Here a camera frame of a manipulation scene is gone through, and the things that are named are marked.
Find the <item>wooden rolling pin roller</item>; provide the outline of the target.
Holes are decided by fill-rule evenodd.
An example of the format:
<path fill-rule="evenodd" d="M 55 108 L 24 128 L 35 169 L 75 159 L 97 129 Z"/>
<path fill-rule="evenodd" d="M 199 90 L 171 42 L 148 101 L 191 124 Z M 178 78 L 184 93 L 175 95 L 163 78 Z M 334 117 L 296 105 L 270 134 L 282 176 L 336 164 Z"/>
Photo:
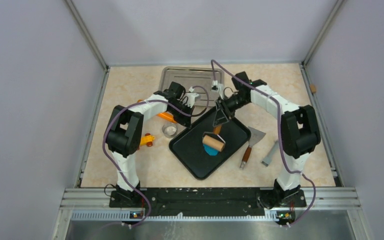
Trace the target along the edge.
<path fill-rule="evenodd" d="M 218 152 L 224 150 L 226 141 L 220 136 L 222 126 L 217 125 L 212 131 L 205 131 L 202 134 L 202 144 Z"/>

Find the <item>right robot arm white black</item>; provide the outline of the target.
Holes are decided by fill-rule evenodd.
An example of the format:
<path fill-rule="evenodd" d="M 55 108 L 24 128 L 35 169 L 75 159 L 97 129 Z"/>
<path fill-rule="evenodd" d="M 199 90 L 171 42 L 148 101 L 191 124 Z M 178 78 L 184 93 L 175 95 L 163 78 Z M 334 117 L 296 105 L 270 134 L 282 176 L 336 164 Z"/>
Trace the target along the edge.
<path fill-rule="evenodd" d="M 299 106 L 272 90 L 263 80 L 251 81 L 246 72 L 232 77 L 236 92 L 224 94 L 224 85 L 217 80 L 211 90 L 219 94 L 215 101 L 216 117 L 213 126 L 221 126 L 235 116 L 236 110 L 247 104 L 261 107 L 277 120 L 279 152 L 283 169 L 274 182 L 273 200 L 287 206 L 298 193 L 301 174 L 310 154 L 321 142 L 315 109 L 311 105 Z"/>

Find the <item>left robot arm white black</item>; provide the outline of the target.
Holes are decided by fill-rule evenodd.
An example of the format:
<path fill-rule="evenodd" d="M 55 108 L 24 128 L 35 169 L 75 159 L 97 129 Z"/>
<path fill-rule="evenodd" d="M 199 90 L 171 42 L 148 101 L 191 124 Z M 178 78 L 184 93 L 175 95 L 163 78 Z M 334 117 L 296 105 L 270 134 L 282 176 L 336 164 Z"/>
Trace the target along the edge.
<path fill-rule="evenodd" d="M 141 198 L 135 164 L 144 123 L 158 114 L 169 112 L 178 124 L 189 128 L 195 102 L 199 99 L 200 95 L 192 87 L 186 90 L 181 84 L 172 82 L 168 89 L 156 91 L 145 100 L 113 108 L 102 148 L 117 169 L 116 187 L 127 206 L 136 206 Z"/>

